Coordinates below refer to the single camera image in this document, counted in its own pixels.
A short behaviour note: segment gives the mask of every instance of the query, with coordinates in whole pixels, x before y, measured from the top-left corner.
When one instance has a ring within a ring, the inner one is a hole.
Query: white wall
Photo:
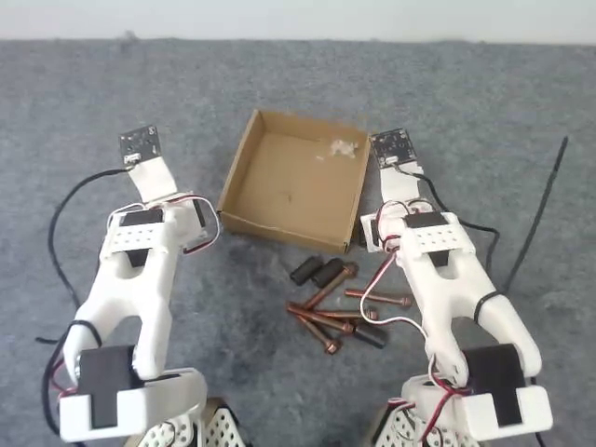
[[[0,38],[596,44],[596,0],[0,0]]]

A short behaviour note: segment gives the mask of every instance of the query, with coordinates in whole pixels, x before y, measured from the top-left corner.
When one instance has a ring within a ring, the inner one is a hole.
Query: copper screw
[[[364,291],[358,289],[345,289],[344,296],[349,298],[362,298]],[[413,303],[413,295],[411,293],[382,293],[379,291],[371,291],[367,296],[367,300],[376,301],[377,303],[389,303],[392,305],[400,305],[402,307],[410,307]]]
[[[321,301],[325,299],[332,291],[335,290],[346,279],[353,278],[358,273],[358,266],[354,263],[346,263],[344,269],[337,275],[332,282],[323,287],[320,291],[315,293],[310,299],[302,305],[302,309],[311,310]]]
[[[359,310],[319,310],[316,311],[319,315],[329,318],[338,319],[364,319]],[[369,319],[379,319],[379,313],[374,310],[367,308],[364,310],[364,315]]]
[[[350,324],[347,321],[338,321],[337,319],[323,317],[322,315],[319,315],[315,312],[309,312],[308,310],[302,309],[296,303],[287,303],[286,310],[288,310],[288,312],[291,312],[296,316],[300,316],[314,323],[319,323],[323,326],[336,329],[337,331],[341,331],[344,333],[354,332],[353,324]]]
[[[329,337],[325,332],[318,328],[318,326],[312,321],[308,321],[305,318],[301,318],[302,323],[312,333],[317,340],[319,340],[325,346],[325,354],[333,355],[342,347],[342,342]]]

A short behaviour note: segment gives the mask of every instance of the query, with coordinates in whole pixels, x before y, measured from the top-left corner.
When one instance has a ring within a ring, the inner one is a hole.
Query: cardboard box
[[[332,155],[336,140],[358,145]],[[347,251],[370,152],[366,132],[255,110],[220,198],[223,226],[330,253]]]

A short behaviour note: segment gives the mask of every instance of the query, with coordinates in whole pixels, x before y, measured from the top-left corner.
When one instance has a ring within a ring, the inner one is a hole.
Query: black rubber cylinder
[[[316,274],[322,266],[323,261],[320,259],[320,257],[311,256],[290,273],[290,279],[297,286],[302,286],[305,282],[311,279],[312,276]]]
[[[354,330],[354,338],[361,342],[368,343],[371,346],[383,349],[387,343],[387,334],[385,331],[375,328],[366,323],[356,325]]]
[[[339,258],[333,258],[329,260],[323,267],[313,275],[313,282],[317,284],[317,287],[322,289],[332,280],[337,277],[344,269],[344,261]]]

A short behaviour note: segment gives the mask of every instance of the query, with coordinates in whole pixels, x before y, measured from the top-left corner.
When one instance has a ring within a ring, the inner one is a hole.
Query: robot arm
[[[112,216],[97,276],[75,316],[87,326],[74,325],[63,347],[77,387],[60,399],[61,437],[67,441],[140,434],[174,416],[200,412],[207,397],[200,372],[164,371],[177,259],[181,248],[207,237],[194,201],[202,197],[178,193],[155,127],[123,134],[120,141],[144,205]],[[131,316],[142,322],[135,346],[98,346],[97,335],[107,340]]]
[[[546,391],[524,380],[542,367],[534,339],[508,298],[496,291],[457,217],[434,211],[420,197],[418,179],[411,174],[422,169],[405,130],[387,134],[372,141],[384,206],[360,219],[368,251],[396,251],[422,313],[428,358],[454,386],[471,389],[471,395],[452,399],[438,423],[475,440],[549,429]],[[451,330],[452,320],[460,317],[473,318],[498,345],[462,350]],[[415,402],[428,421],[444,393],[427,384],[427,375],[414,377],[402,396]]]

